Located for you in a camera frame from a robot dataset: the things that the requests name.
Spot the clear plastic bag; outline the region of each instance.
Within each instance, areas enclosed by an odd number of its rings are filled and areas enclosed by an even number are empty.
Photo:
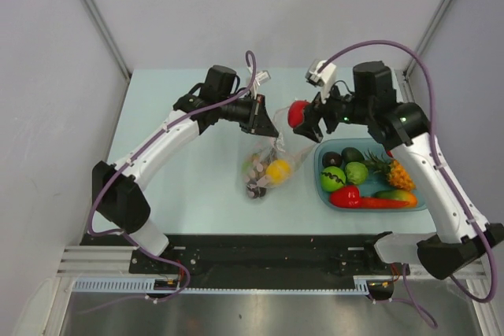
[[[264,197],[268,190],[286,183],[316,145],[296,135],[287,123],[289,107],[275,113],[272,122],[278,138],[259,137],[242,163],[242,177],[250,198]]]

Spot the avocado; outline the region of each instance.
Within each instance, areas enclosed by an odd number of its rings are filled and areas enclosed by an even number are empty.
[[[362,155],[362,153],[354,147],[347,147],[343,149],[341,156],[347,164],[352,161],[363,162],[365,160],[364,155]]]
[[[322,165],[324,166],[324,168],[341,167],[341,164],[343,164],[343,159],[341,158],[341,155],[333,151],[325,153],[324,156],[322,157]]]

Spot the gray wall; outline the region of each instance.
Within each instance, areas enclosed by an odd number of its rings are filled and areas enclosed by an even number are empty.
[[[435,82],[441,148],[480,211],[504,222],[504,0],[456,0],[425,60]],[[415,99],[427,105],[420,70],[411,83]],[[496,255],[502,275],[504,247]]]
[[[129,68],[243,65],[252,49],[265,67],[303,67],[366,39],[415,46],[439,0],[95,0]],[[338,65],[393,49],[360,49]]]
[[[0,334],[83,229],[126,83],[80,0],[0,0]]]

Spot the toy fruit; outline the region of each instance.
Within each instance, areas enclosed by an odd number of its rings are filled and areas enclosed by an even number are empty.
[[[338,167],[327,167],[321,173],[321,186],[326,192],[334,192],[345,186],[345,172]]]
[[[361,185],[368,178],[368,169],[358,161],[351,161],[345,167],[345,174],[348,183]]]
[[[329,201],[345,209],[401,209],[408,206],[408,201],[396,201],[387,198],[361,197],[355,185],[345,186],[329,196]]]
[[[266,175],[273,185],[280,185],[291,177],[292,169],[288,161],[276,159],[266,168]]]
[[[242,173],[247,173],[249,170],[254,168],[254,162],[259,161],[259,154],[253,153],[247,159],[243,161]]]
[[[339,208],[355,209],[361,207],[362,200],[359,189],[355,185],[349,185],[332,192],[329,202]]]
[[[352,161],[364,161],[364,155],[362,155],[362,153],[354,147],[347,147],[343,149],[341,156],[347,164]]]
[[[289,126],[294,128],[298,126],[305,118],[302,111],[307,106],[309,102],[307,101],[296,101],[291,104],[289,108],[289,113],[287,114],[287,122]]]
[[[388,200],[386,198],[362,197],[363,209],[401,209],[408,206],[408,201]]]
[[[250,198],[262,198],[266,195],[267,189],[260,186],[247,185],[246,194]]]
[[[324,168],[341,167],[341,164],[343,164],[343,158],[338,153],[329,151],[322,157],[322,165]]]
[[[413,190],[416,188],[415,183],[408,175],[408,172],[401,166],[401,163],[392,159],[390,162],[382,161],[373,153],[369,153],[367,160],[363,163],[369,169],[381,172],[387,176],[387,181],[392,186],[403,189]]]
[[[389,200],[397,200],[397,201],[407,201],[408,205],[405,206],[407,208],[414,208],[418,204],[417,197],[406,190],[382,190],[380,192],[375,193],[373,197],[376,198],[387,198]]]

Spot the red bell pepper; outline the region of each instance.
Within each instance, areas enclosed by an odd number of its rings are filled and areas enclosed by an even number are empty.
[[[355,209],[361,207],[361,194],[355,185],[349,185],[332,192],[329,201],[339,208]]]
[[[389,200],[387,198],[361,197],[355,185],[345,186],[329,196],[329,202],[345,209],[400,209],[410,203],[408,201]]]

